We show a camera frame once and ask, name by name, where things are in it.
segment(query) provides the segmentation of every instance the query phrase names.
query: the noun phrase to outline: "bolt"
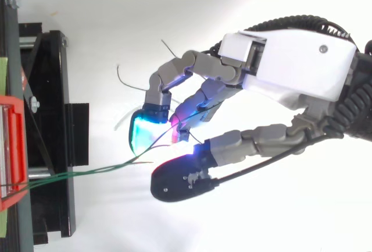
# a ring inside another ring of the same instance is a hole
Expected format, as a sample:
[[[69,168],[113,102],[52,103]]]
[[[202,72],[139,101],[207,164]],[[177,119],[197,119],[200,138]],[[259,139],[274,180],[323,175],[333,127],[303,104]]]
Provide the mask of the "bolt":
[[[69,47],[69,39],[67,37],[62,37],[62,46],[64,48]]]
[[[319,48],[320,53],[326,53],[328,51],[328,46],[321,45]]]
[[[21,0],[5,0],[5,2],[12,9],[18,9],[21,7]]]
[[[40,107],[40,103],[37,101],[35,96],[32,96],[30,99],[30,106],[31,106],[31,111],[33,113],[37,112],[37,109]]]

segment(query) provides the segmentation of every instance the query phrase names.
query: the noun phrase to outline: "red clamp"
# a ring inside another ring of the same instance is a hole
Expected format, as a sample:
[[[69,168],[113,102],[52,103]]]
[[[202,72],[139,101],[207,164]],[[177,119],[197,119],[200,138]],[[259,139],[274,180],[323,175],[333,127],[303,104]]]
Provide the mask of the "red clamp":
[[[23,100],[0,95],[0,184],[27,183]],[[0,186],[0,211],[20,201],[26,184]]]

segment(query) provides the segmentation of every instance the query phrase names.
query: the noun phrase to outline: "green tape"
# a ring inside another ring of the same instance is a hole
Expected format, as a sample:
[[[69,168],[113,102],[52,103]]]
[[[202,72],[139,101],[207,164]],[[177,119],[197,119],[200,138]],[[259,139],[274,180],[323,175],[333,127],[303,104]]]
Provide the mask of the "green tape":
[[[5,95],[6,69],[8,68],[8,58],[0,57],[0,95]]]
[[[6,222],[8,221],[8,210],[0,211],[0,238],[6,236]]]
[[[5,95],[7,67],[8,67],[8,59],[1,57],[0,58],[0,95]],[[6,236],[7,221],[8,221],[8,210],[0,211],[0,237]]]

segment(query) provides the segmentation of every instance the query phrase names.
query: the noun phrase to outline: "white wall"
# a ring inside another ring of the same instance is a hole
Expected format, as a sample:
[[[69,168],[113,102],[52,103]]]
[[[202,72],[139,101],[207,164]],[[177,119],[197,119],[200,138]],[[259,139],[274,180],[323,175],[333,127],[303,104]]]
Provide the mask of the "white wall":
[[[21,22],[43,22],[62,30],[68,48],[71,102],[89,102],[90,166],[123,162],[133,155],[128,122],[113,127],[143,93],[150,74],[170,53],[204,50],[224,33],[286,15],[328,18],[352,33],[363,49],[372,38],[370,0],[23,0]],[[174,90],[179,100],[193,93],[195,77]],[[289,124],[293,112],[261,96],[243,92],[227,101],[209,127],[195,131],[207,139],[231,129]],[[215,191],[175,204],[149,192],[156,164],[130,166],[110,174],[75,179],[77,231],[69,239],[49,234],[36,251],[352,251],[372,250],[372,143],[344,139],[308,148]],[[155,159],[152,151],[144,159]],[[228,166],[221,176],[259,161]]]

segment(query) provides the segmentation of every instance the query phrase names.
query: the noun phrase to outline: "black coiled cable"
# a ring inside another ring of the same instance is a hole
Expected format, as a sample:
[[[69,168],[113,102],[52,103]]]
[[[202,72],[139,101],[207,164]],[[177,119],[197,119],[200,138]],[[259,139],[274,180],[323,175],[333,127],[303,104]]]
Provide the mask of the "black coiled cable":
[[[330,22],[325,18],[313,15],[297,15],[273,19],[254,25],[253,27],[245,29],[244,31],[273,31],[290,28],[315,31],[322,34],[327,34],[329,36],[343,38],[354,43],[350,35],[341,26]],[[219,57],[218,53],[220,47],[221,42],[218,42],[208,51],[205,51],[205,53],[209,53],[211,56],[214,57]]]
[[[346,129],[355,123],[363,113],[369,112],[371,100],[372,80],[365,83],[336,107],[333,116],[327,118],[328,124],[323,128],[323,132],[332,139],[342,139]]]

